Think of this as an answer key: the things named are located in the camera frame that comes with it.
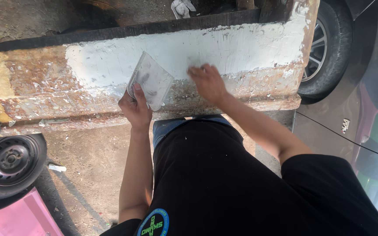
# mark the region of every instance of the white filler coating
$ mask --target white filler coating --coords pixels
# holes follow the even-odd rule
[[[139,35],[66,45],[72,75],[84,88],[126,85],[143,51],[175,80],[189,66],[214,64],[233,74],[302,62],[308,8],[295,2],[286,23],[242,24],[213,29]]]

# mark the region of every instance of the rust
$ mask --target rust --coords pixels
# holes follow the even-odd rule
[[[302,62],[223,76],[228,91],[256,110],[289,110],[300,104],[297,89],[308,62],[319,1],[302,0],[299,4],[309,8]],[[285,4],[264,0],[262,5],[263,14],[288,19],[293,0]],[[127,123],[117,105],[126,85],[83,88],[67,66],[65,48],[0,52],[1,136]],[[153,114],[154,120],[221,113],[199,96],[192,81],[174,81],[164,102],[165,106]]]

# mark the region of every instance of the paint chip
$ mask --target paint chip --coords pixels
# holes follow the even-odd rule
[[[45,121],[43,119],[39,122],[39,126],[45,127]]]

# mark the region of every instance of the steel wheel rim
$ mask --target steel wheel rim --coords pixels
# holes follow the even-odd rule
[[[315,32],[312,47],[310,49],[309,62],[304,68],[301,82],[312,79],[322,68],[328,50],[328,36],[326,29],[319,19],[316,19]]]
[[[24,181],[34,170],[38,145],[28,136],[0,140],[0,186],[12,186]]]

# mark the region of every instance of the white debris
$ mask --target white debris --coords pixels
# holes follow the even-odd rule
[[[171,3],[171,10],[176,19],[189,18],[189,10],[196,11],[190,0],[174,0]]]
[[[50,170],[56,170],[56,171],[59,171],[59,172],[66,171],[65,166],[59,166],[59,165],[54,165],[54,164],[49,164],[49,169]]]
[[[39,126],[45,127],[45,121],[43,119],[39,122]]]

